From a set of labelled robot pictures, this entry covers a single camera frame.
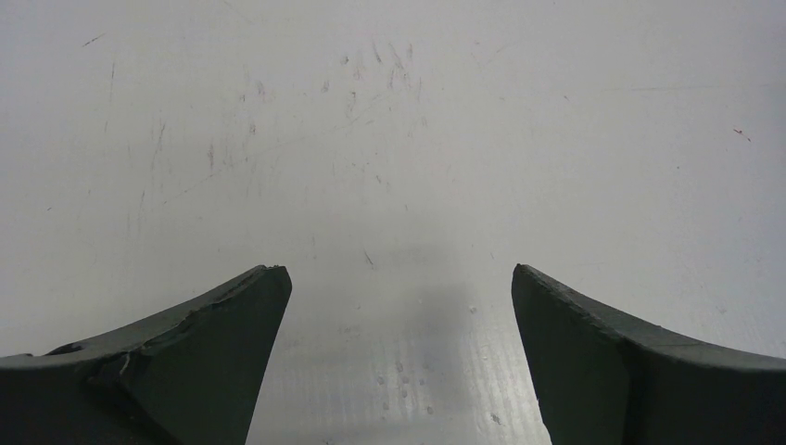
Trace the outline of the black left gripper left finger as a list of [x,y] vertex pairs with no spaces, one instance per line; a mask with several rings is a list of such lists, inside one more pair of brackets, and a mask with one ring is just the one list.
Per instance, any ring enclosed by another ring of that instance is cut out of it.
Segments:
[[5,444],[242,444],[292,292],[283,266],[1,361]]

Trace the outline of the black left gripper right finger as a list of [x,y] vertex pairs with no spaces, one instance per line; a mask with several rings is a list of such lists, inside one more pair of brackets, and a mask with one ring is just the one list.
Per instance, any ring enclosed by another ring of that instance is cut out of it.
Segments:
[[524,264],[512,302],[555,444],[781,444],[785,361],[686,337]]

